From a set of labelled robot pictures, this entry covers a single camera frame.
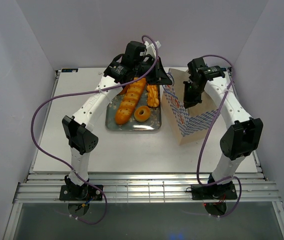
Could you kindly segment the blue checkered paper bag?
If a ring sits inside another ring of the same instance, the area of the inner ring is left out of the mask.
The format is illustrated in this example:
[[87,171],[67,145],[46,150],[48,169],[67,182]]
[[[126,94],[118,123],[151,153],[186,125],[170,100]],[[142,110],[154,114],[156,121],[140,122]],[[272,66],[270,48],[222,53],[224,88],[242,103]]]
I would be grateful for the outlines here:
[[185,68],[169,68],[167,72],[174,83],[163,86],[161,107],[177,144],[183,145],[203,139],[218,107],[211,97],[203,92],[201,103],[185,108],[183,82],[189,79],[189,74]]

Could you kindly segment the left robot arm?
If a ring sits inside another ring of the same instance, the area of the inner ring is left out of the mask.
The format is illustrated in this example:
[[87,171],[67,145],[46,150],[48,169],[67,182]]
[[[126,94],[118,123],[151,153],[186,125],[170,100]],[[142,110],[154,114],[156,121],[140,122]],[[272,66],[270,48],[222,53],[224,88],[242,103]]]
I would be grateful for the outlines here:
[[117,123],[123,125],[130,119],[146,86],[172,84],[159,57],[160,46],[159,41],[130,41],[125,52],[106,67],[87,101],[72,116],[62,119],[71,149],[71,171],[65,181],[72,186],[70,193],[77,200],[88,194],[85,182],[88,181],[89,156],[98,143],[98,137],[92,131],[102,112],[122,90],[127,90],[129,104],[116,116]]

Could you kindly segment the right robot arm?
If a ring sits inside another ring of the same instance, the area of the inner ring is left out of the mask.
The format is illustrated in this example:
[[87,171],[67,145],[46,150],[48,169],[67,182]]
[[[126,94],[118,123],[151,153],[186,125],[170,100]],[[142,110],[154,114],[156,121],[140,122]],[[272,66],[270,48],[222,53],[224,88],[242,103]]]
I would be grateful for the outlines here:
[[207,93],[217,106],[213,122],[222,116],[227,131],[220,139],[221,158],[210,174],[210,183],[201,183],[214,199],[220,198],[225,186],[232,182],[242,161],[257,149],[263,130],[260,118],[253,118],[240,104],[219,66],[207,66],[203,57],[195,58],[188,64],[189,80],[184,82],[185,108],[202,102],[202,93]]

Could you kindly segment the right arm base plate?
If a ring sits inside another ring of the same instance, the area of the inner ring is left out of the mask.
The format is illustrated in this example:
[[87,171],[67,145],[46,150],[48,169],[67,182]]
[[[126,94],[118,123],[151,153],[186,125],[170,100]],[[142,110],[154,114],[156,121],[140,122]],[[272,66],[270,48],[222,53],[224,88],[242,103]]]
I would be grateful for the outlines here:
[[238,198],[235,185],[231,182],[213,186],[192,184],[185,192],[191,193],[192,200],[236,200]]

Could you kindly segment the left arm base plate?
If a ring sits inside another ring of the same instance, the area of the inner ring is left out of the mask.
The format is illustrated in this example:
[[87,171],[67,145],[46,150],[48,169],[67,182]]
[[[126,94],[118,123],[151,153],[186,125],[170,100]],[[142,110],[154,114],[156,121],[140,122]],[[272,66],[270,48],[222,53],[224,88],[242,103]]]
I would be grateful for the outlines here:
[[60,189],[59,200],[60,201],[102,201],[103,195],[101,190],[103,190],[103,185],[97,185],[99,188],[96,189],[91,186],[84,186],[80,188],[72,189],[67,185],[63,185]]

